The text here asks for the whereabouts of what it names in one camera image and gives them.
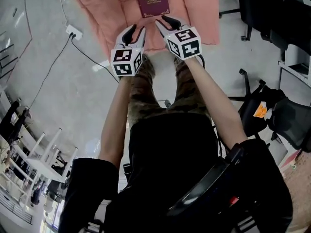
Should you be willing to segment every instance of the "floor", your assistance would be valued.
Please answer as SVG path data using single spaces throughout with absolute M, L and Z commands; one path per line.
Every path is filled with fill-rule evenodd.
M 32 41 L 24 51 L 31 39 L 24 0 L 0 0 L 0 7 L 4 8 L 0 12 L 0 29 L 9 33 L 16 54 L 22 54 L 8 79 L 8 91 L 13 99 L 20 97 L 22 104 L 29 106 L 68 34 L 60 0 L 26 0 L 26 6 Z M 220 0 L 221 11 L 238 6 L 238 0 Z M 65 0 L 64 11 L 68 22 L 83 32 L 83 38 L 76 45 L 97 62 L 105 61 L 106 56 L 76 1 Z M 278 85 L 279 49 L 263 41 L 257 31 L 252 32 L 251 41 L 242 42 L 240 36 L 245 33 L 246 25 L 240 14 L 225 15 L 220 20 L 220 44 L 203 46 L 207 71 L 229 96 L 244 95 L 240 68 L 248 72 L 252 89 L 257 87 L 259 79 L 264 79 L 270 87 Z M 158 100 L 173 101 L 175 97 L 172 59 L 167 52 L 151 57 Z M 46 140 L 50 140 L 57 129 L 62 128 L 56 145 L 67 155 L 74 147 L 79 148 L 78 157 L 96 157 L 99 153 L 101 130 L 117 84 L 104 69 L 95 72 L 92 66 L 91 61 L 68 43 L 31 107 L 33 132 L 39 136 L 44 131 Z M 123 163 L 128 162 L 128 140 L 127 132 Z

